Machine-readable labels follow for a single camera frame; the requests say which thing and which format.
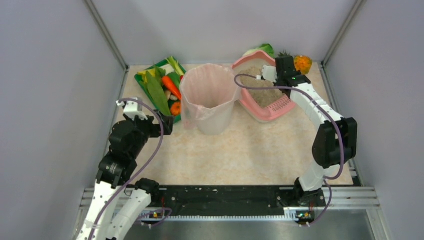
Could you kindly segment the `pink litter box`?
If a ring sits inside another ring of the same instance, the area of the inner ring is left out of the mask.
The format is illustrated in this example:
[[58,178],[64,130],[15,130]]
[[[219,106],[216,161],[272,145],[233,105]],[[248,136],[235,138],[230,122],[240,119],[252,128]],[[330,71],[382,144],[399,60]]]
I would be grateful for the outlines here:
[[[237,74],[261,76],[264,66],[275,66],[275,60],[263,50],[246,53],[231,67]],[[282,117],[296,104],[278,89],[241,89],[240,105],[257,121],[267,123]]]

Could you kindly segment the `pink lined trash bin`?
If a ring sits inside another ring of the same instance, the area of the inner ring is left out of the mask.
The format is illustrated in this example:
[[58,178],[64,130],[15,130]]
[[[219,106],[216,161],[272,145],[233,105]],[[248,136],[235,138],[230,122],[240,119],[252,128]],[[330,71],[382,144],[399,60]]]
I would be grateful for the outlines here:
[[188,70],[180,84],[181,120],[187,130],[198,129],[205,135],[219,135],[230,125],[241,88],[235,73],[218,64],[202,64]]

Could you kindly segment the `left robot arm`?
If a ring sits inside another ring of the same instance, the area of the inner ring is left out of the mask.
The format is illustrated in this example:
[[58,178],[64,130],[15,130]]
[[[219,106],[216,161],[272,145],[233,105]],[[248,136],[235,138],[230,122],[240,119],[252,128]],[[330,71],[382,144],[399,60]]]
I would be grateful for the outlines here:
[[117,122],[109,135],[109,151],[101,160],[94,195],[84,224],[77,236],[78,240],[122,240],[127,235],[139,215],[159,192],[159,184],[147,178],[139,180],[129,200],[116,213],[116,206],[125,192],[128,182],[137,167],[136,159],[150,138],[173,131],[173,116],[165,116],[158,110],[159,122],[153,116],[144,116],[140,111],[133,118],[125,115]]

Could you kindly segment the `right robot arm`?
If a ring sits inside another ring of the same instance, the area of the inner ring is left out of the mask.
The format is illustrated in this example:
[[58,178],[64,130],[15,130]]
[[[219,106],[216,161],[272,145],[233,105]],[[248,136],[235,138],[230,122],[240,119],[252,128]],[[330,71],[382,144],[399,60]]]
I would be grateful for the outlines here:
[[317,93],[310,79],[295,69],[294,58],[275,58],[274,86],[285,91],[316,129],[312,145],[313,162],[294,183],[294,201],[306,205],[318,197],[326,180],[338,179],[345,163],[357,153],[358,123],[343,117]]

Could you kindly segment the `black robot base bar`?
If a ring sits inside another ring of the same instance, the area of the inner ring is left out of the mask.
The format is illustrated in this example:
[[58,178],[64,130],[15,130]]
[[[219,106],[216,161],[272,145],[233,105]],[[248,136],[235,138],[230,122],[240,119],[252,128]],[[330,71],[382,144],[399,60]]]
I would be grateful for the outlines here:
[[150,207],[170,208],[173,217],[263,217],[325,205],[322,190],[307,193],[293,185],[163,185]]

